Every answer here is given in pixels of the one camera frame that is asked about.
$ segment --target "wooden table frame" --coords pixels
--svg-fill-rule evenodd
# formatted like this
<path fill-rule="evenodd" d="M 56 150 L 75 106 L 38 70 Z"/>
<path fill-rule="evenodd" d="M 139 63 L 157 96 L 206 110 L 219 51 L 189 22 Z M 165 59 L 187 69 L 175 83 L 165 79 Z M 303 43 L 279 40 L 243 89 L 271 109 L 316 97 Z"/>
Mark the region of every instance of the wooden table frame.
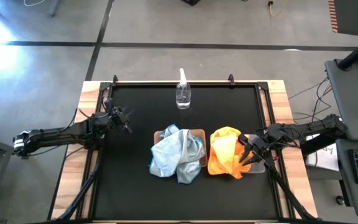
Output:
<path fill-rule="evenodd" d="M 118 81 L 118 83 L 178 83 L 178 81 Z M 191 81 L 191 82 L 206 82 L 206 83 L 228 83 L 229 81 L 218 81 L 218 80 L 203 80 L 203 81 Z M 265 82 L 268 84 L 269 94 L 265 96 L 264 91 L 260 91 L 260 100 L 263 106 L 263 114 L 266 121 L 266 125 L 270 124 L 270 117 L 275 119 L 276 123 L 293 123 L 293 117 L 290 109 L 290 104 L 288 101 L 287 93 L 285 91 L 285 85 L 282 80 L 252 80 L 252 81 L 236 81 L 236 83 L 255 83 L 255 82 Z M 100 102 L 98 99 L 99 88 L 102 82 L 97 81 L 88 81 L 84 82 L 83 88 L 81 91 L 80 102 L 78 107 L 81 108 L 86 114 L 92 114 L 95 112 L 97 107 L 100 107 Z M 269 111 L 269 106 L 266 99 L 269 99 L 272 103 L 272 110 Z M 81 113 L 77 113 L 75 116 L 75 122 L 80 122 L 86 119 Z M 67 149 L 67 154 L 73 152 L 75 149 L 78 149 L 79 145 L 70 145 Z M 88 158 L 88 163 L 91 163 L 91 167 L 96 163 L 98 152 L 97 151 L 87 151 L 80 150 L 77 153 L 71 155 L 63 164 L 62 172 L 60 174 L 59 181 L 57 183 L 58 187 L 55 191 L 54 201 L 52 201 L 51 209 L 48 218 L 56 218 L 61 215 L 65 209 L 69 206 L 72 200 L 77 195 L 80 190 L 81 183 L 84 182 L 84 173 L 88 173 L 89 170 L 85 169 L 86 160 Z M 306 173 L 306 167 L 303 162 L 303 156 L 299 149 L 297 148 L 286 148 L 282 152 L 282 158 L 285 164 L 279 166 L 276 163 L 277 169 L 285 169 L 287 174 L 287 179 L 291 191 L 295 194 L 300 203 L 306 208 L 306 210 L 317 217 L 316 207 L 314 205 L 313 196 L 310 189 L 310 184 L 308 176 Z M 280 196 L 280 205 L 282 208 L 283 217 L 289 217 L 291 211 L 287 208 L 287 200 L 279 186 L 279 196 Z M 90 210 L 90 198 L 91 198 L 92 187 L 87 192 L 83 206 L 79 209 L 82 210 L 82 215 L 73 215 L 72 218 L 88 218 Z M 129 222 L 124 220 L 109 220 L 103 222 Z"/>

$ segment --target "bottle cap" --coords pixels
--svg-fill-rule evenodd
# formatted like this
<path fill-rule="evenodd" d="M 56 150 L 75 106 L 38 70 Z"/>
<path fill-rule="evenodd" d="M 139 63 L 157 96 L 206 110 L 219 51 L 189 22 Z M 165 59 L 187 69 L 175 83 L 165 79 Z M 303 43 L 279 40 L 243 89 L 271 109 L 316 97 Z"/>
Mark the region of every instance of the bottle cap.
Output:
<path fill-rule="evenodd" d="M 179 71 L 180 71 L 180 84 L 181 85 L 186 85 L 187 80 L 186 80 L 186 76 L 185 76 L 185 71 L 184 71 L 183 68 L 180 68 Z"/>

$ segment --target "crumpled towel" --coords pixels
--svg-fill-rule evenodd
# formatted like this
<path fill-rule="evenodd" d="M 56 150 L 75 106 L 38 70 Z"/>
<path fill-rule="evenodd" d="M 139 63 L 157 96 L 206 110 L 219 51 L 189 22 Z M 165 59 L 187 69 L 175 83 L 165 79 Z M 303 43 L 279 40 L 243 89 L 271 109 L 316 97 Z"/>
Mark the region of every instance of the crumpled towel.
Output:
<path fill-rule="evenodd" d="M 189 129 L 179 130 L 174 124 L 164 130 L 160 138 L 162 140 L 151 148 L 150 173 L 158 177 L 176 173 L 178 183 L 190 184 L 199 174 L 200 159 L 205 156 L 202 140 L 193 138 Z"/>
<path fill-rule="evenodd" d="M 244 154 L 244 146 L 239 143 L 237 129 L 224 127 L 211 136 L 211 150 L 209 152 L 208 172 L 211 175 L 230 174 L 236 179 L 242 177 L 241 172 L 247 172 L 252 164 L 242 166 L 239 163 Z M 244 161 L 253 156 L 250 152 Z"/>

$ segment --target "black table surface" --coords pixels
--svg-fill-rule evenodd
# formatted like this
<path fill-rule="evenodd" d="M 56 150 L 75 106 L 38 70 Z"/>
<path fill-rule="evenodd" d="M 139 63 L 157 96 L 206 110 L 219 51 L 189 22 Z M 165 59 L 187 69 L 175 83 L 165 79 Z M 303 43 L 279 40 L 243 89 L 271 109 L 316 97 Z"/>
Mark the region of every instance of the black table surface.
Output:
<path fill-rule="evenodd" d="M 262 128 L 252 86 L 192 85 L 191 105 L 179 110 L 175 86 L 119 86 L 113 97 L 126 107 L 132 134 L 113 130 L 105 141 L 98 177 L 95 220 L 277 219 L 269 174 L 209 175 L 206 167 L 189 185 L 149 173 L 154 132 L 176 124 L 210 135 L 230 126 L 252 134 Z"/>

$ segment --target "caster wheel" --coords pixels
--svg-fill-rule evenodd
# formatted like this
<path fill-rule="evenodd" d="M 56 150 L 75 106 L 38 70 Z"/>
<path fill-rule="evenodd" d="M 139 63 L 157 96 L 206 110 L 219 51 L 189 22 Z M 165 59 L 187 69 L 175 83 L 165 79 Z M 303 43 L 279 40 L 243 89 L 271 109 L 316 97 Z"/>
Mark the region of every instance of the caster wheel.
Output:
<path fill-rule="evenodd" d="M 343 196 L 336 196 L 335 201 L 338 205 L 345 205 L 345 199 Z"/>

